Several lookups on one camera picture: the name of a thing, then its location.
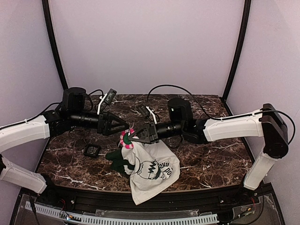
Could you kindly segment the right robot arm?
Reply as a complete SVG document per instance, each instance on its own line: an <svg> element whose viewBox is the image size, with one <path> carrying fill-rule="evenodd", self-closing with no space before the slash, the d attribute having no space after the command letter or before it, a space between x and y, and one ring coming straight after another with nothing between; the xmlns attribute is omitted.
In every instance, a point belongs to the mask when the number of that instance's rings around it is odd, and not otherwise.
<svg viewBox="0 0 300 225"><path fill-rule="evenodd" d="M288 153L291 139L281 118L283 112L277 111L272 104L264 104L262 109L246 114L213 119L194 119L190 102L182 98L172 98L167 106L169 122L148 123L128 139L152 144L181 135L189 143L206 144L228 138L263 137L262 151L243 181L243 187L252 191L258 188L275 162Z"/></svg>

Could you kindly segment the white and green garment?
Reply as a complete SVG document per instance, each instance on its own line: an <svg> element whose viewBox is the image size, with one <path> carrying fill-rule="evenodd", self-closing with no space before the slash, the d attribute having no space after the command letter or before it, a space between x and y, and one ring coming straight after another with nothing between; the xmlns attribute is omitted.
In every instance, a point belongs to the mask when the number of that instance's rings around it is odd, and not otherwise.
<svg viewBox="0 0 300 225"><path fill-rule="evenodd" d="M129 176L131 194L139 205L170 187L180 176L180 161L163 141L154 144L133 142L106 154L111 169Z"/></svg>

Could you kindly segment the pink flower brooch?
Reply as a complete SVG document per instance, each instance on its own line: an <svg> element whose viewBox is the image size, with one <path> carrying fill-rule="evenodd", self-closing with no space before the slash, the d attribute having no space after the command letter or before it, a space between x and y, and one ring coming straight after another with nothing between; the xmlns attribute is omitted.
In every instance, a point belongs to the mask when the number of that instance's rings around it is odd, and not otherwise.
<svg viewBox="0 0 300 225"><path fill-rule="evenodd" d="M134 133L134 130L132 128L124 130L120 134L120 140L118 146L125 149L133 149L133 144L129 140L129 136Z"/></svg>

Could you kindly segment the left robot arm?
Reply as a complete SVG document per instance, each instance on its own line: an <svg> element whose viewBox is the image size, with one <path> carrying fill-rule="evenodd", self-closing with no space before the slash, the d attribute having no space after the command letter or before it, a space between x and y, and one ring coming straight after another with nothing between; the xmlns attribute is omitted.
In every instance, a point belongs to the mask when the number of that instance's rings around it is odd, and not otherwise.
<svg viewBox="0 0 300 225"><path fill-rule="evenodd" d="M95 129L104 136L129 129L129 125L111 112L85 110L85 101L90 99L84 88L65 89L62 101L54 110L43 110L30 119L6 125L0 128L0 151L34 140L59 136L73 127ZM51 186L50 179L31 172L0 157L0 179L29 189L37 194Z"/></svg>

